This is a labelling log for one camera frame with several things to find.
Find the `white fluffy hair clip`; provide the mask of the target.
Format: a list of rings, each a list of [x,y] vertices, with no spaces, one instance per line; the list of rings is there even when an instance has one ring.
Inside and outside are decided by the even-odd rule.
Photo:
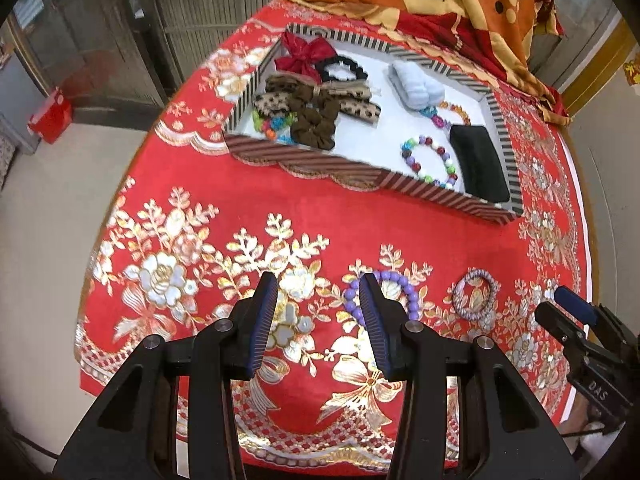
[[[394,61],[388,66],[388,78],[409,110],[425,110],[445,99],[445,87],[428,76],[415,62]]]

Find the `black scrunchie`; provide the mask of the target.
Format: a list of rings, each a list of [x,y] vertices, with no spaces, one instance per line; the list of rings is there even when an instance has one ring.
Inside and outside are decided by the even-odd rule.
[[[352,58],[333,55],[314,64],[322,82],[367,81],[368,73]]]

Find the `red satin bow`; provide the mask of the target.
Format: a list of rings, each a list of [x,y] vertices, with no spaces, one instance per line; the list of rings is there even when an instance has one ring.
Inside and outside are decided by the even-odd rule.
[[[322,81],[316,64],[336,55],[334,47],[323,37],[306,41],[287,30],[281,37],[281,44],[286,50],[286,55],[274,60],[276,70],[302,75],[313,80],[316,84],[320,84]]]

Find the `striped white jewelry tray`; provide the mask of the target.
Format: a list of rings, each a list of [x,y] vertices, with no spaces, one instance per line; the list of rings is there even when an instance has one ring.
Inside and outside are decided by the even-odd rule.
[[[516,168],[511,138],[495,93],[464,73],[426,56],[394,46],[383,40],[339,30],[298,23],[288,31],[305,39],[329,40],[340,53],[352,54],[373,74],[373,87],[381,92],[382,118],[376,126],[368,126],[356,118],[337,121],[336,147],[330,152],[314,148],[296,148],[284,141],[271,141],[253,130],[250,101],[265,88],[267,77],[274,73],[273,60],[283,52],[277,42],[232,108],[224,127],[224,142],[229,151],[244,162],[279,164],[300,174],[329,176],[346,188],[374,190],[389,188],[409,196],[461,210],[488,221],[509,223],[524,214],[523,197]],[[496,150],[509,198],[494,203],[465,191],[464,184],[452,190],[431,183],[421,183],[400,166],[400,155],[392,148],[400,147],[401,133],[416,133],[419,119],[400,104],[392,84],[383,75],[387,62],[416,61],[429,75],[445,86],[445,96],[454,98],[470,111],[472,123],[484,126],[491,146]]]

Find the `black velvet cushion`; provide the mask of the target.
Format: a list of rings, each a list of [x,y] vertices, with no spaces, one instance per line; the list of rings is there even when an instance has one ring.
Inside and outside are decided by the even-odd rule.
[[[457,155],[465,191],[502,204],[510,200],[498,154],[484,126],[453,125],[449,142]]]

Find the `red floral tablecloth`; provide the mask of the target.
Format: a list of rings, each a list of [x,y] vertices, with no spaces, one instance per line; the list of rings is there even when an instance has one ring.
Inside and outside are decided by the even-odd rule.
[[[82,291],[80,385],[99,393],[145,336],[189,337],[227,315],[264,272],[280,282],[262,368],[233,388],[244,460],[279,474],[368,476],[390,461],[404,389],[374,368],[344,298],[381,271],[386,296],[439,333],[488,335],[555,422],[574,401],[561,347],[534,311],[591,286],[582,196],[561,131],[507,86],[491,89],[524,214],[499,226],[385,188],[249,165],[222,138],[232,105],[292,23],[380,35],[274,0],[170,101],[112,201]]]

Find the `orange yellow red blanket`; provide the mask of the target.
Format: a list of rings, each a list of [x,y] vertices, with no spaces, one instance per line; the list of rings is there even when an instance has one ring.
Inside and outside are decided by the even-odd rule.
[[[562,35],[555,0],[288,0],[378,26],[487,82],[530,96],[545,122],[570,123],[559,93],[528,68],[537,34]]]

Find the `red box on floor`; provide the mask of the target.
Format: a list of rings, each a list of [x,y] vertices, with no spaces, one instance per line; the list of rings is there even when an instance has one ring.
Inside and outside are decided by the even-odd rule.
[[[53,144],[72,123],[73,107],[62,90],[55,87],[36,114],[29,117],[27,128],[47,144]]]

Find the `metal glass door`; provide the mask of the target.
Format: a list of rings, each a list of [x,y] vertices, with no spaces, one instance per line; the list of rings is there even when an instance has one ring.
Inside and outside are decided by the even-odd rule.
[[[270,0],[15,0],[1,25],[43,93],[85,110],[160,110]]]

